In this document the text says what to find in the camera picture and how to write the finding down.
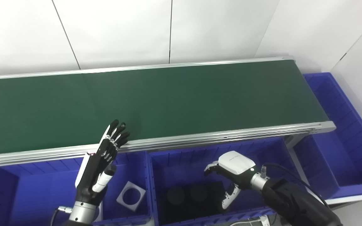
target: blue plastic bin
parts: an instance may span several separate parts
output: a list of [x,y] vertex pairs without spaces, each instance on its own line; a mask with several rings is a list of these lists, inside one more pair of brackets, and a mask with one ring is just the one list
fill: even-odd
[[[157,206],[156,191],[162,191],[173,186],[187,186],[195,183],[210,183],[215,181],[222,181],[224,188],[227,189],[231,183],[230,180],[216,173],[211,173],[209,176],[204,177],[204,169],[208,163],[218,160],[220,155],[231,150],[235,150],[251,158],[258,167],[265,162],[278,163],[296,172],[286,150],[286,146],[279,137],[149,153],[155,225],[160,225],[160,217],[163,212],[162,207]],[[283,176],[293,180],[288,174],[278,169],[269,169],[268,175]],[[273,213],[273,210],[264,204],[259,193],[254,190],[246,190],[241,191],[239,197],[231,204],[230,212],[228,213],[170,223],[167,224],[167,226],[207,226],[214,223],[248,219],[271,213]]]
[[308,181],[324,198],[362,195],[362,120],[330,73],[304,77],[337,127],[294,147]]
[[[76,193],[74,182],[81,162],[82,158],[0,167],[0,226],[46,226],[55,208],[72,207]],[[95,225],[148,222],[152,202],[147,153],[118,154],[115,164],[117,171],[103,199],[103,221]],[[146,196],[136,212],[116,201],[128,181],[146,189]],[[55,225],[68,217],[68,214],[58,213]]]

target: black cable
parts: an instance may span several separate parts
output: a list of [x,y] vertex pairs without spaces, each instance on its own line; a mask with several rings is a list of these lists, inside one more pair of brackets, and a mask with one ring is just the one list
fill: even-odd
[[270,226],[274,225],[274,223],[276,222],[277,219],[277,213],[275,214],[275,219],[273,219],[273,222],[270,224]]
[[54,221],[55,221],[55,218],[57,217],[58,212],[59,212],[58,208],[54,210],[53,216],[51,217],[50,226],[54,225]]
[[276,168],[279,168],[279,169],[282,169],[284,171],[286,171],[287,173],[289,173],[290,175],[292,175],[296,180],[298,180],[300,183],[302,183],[304,186],[306,186],[310,191],[312,191],[313,194],[315,194],[321,201],[322,203],[329,208],[328,204],[325,202],[325,200],[322,198],[321,195],[319,195],[316,191],[314,191],[312,189],[312,187],[310,187],[306,182],[304,182],[303,180],[301,180],[300,177],[296,176],[293,172],[291,172],[290,170],[288,170],[287,168],[283,167],[283,166],[280,166],[278,164],[275,164],[275,163],[265,163],[263,164],[264,166],[268,167],[276,167]]

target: silver metal joint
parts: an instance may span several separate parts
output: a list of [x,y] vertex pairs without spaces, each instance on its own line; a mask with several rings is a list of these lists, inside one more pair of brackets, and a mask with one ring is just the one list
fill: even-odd
[[115,147],[115,150],[117,150],[118,151],[118,146],[117,146],[117,143],[115,143],[116,141],[115,140],[113,140],[113,139],[110,139],[110,142],[112,143],[112,145],[114,145],[114,147]]
[[269,177],[266,176],[265,178],[262,178],[260,173],[255,173],[250,182],[252,189],[262,192],[263,186],[265,186],[267,180],[269,180]]
[[67,206],[59,206],[58,210],[65,213],[72,213],[72,208]]
[[261,168],[261,177],[262,178],[266,177],[266,166],[262,166],[262,168]]
[[91,224],[95,217],[96,206],[85,202],[75,202],[69,220],[84,224]]

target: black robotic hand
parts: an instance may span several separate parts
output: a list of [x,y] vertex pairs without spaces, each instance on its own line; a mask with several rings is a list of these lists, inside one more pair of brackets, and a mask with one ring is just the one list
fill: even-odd
[[114,120],[100,141],[97,152],[89,157],[83,176],[76,187],[76,201],[89,203],[98,206],[106,192],[106,186],[99,191],[97,180],[100,174],[113,176],[116,167],[111,165],[117,156],[119,148],[128,142],[129,132],[125,130],[125,123]]
[[76,186],[75,205],[65,226],[91,225],[97,206],[100,205],[107,191],[107,183],[115,174],[116,167],[112,162],[117,156],[119,148],[128,142],[129,132],[124,132],[125,123],[119,125],[114,120],[104,132],[99,148],[95,154],[85,155],[84,170],[79,170],[81,176]]

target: robotic arm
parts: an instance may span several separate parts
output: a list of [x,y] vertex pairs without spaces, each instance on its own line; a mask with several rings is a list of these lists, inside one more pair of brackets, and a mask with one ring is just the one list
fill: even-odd
[[118,149],[128,142],[129,132],[125,123],[114,120],[105,130],[95,154],[85,154],[76,178],[75,205],[68,212],[69,220],[63,226],[91,226],[96,208],[102,202],[107,184],[114,176],[116,166],[112,162]]
[[222,209],[230,206],[241,189],[253,189],[292,226],[343,226],[338,216],[311,194],[286,179],[269,178],[254,166],[251,159],[230,151],[205,168],[205,176],[215,171],[233,182],[233,190],[226,192]]

